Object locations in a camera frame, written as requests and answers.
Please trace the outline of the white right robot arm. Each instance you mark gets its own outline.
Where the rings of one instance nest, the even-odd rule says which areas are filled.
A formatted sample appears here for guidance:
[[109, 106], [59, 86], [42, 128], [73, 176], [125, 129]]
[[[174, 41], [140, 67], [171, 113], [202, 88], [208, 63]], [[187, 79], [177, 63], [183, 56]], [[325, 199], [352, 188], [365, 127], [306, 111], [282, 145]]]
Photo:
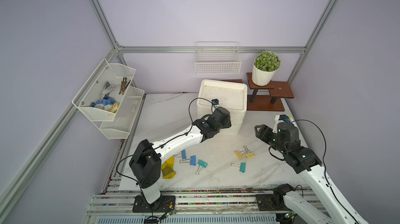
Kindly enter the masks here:
[[366, 220], [348, 202], [330, 180], [322, 160], [310, 148], [301, 145], [299, 129], [294, 123], [282, 121], [275, 129], [267, 125], [255, 126], [255, 135], [282, 155], [286, 162], [312, 189], [326, 214], [306, 202], [288, 185], [274, 189], [277, 205], [294, 211], [308, 224], [365, 224]]

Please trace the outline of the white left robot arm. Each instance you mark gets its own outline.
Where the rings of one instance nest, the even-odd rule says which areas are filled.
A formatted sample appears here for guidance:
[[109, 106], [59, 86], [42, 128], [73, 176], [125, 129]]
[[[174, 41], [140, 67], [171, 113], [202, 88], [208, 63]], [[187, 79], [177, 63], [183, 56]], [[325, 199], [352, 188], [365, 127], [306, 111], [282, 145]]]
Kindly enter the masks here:
[[190, 146], [213, 138], [222, 129], [231, 127], [230, 112], [219, 107], [210, 115], [195, 120], [190, 127], [169, 137], [167, 140], [150, 143], [141, 141], [129, 161], [146, 202], [150, 205], [160, 202], [158, 180], [161, 165], [173, 155]]

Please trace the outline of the white plastic drawer unit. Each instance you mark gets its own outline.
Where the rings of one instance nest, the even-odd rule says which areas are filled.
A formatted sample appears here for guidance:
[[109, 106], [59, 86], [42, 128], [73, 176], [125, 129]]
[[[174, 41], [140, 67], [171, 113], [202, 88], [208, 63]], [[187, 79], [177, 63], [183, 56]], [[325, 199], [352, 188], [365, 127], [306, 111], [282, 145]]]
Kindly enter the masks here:
[[222, 129], [225, 135], [238, 135], [247, 111], [248, 87], [244, 83], [203, 80], [197, 100], [198, 117], [210, 114], [214, 109], [210, 102], [217, 99], [219, 106], [227, 109], [231, 116], [231, 127]]

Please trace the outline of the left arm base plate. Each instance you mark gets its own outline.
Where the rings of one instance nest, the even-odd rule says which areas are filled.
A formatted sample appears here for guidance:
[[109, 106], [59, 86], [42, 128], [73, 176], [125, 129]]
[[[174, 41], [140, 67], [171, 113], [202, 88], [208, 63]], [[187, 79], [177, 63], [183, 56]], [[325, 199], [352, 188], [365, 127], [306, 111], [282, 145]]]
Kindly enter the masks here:
[[174, 210], [176, 205], [176, 197], [173, 195], [161, 195], [154, 203], [150, 204], [145, 197], [139, 195], [135, 198], [132, 212], [133, 213], [167, 213]]

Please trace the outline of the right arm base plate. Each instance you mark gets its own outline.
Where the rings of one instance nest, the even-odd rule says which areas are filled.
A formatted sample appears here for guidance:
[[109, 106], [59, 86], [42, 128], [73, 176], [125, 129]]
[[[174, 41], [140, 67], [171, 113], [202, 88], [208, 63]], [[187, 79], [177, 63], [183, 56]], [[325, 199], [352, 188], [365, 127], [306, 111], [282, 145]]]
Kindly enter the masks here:
[[289, 211], [284, 203], [283, 196], [276, 194], [258, 194], [256, 202], [259, 211]]

